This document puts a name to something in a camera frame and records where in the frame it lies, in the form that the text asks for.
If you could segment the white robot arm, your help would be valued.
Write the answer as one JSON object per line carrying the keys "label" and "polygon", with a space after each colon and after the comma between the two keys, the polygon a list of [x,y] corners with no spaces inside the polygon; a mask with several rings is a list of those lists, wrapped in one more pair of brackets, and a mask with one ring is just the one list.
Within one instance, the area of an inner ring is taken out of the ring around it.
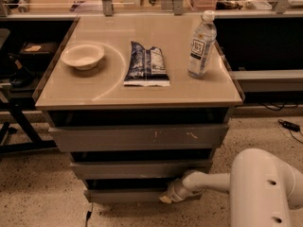
{"label": "white robot arm", "polygon": [[180,202],[206,189],[229,195],[230,227],[292,227],[290,212],[303,207],[303,174],[259,148],[241,151],[228,173],[187,171],[159,200]]}

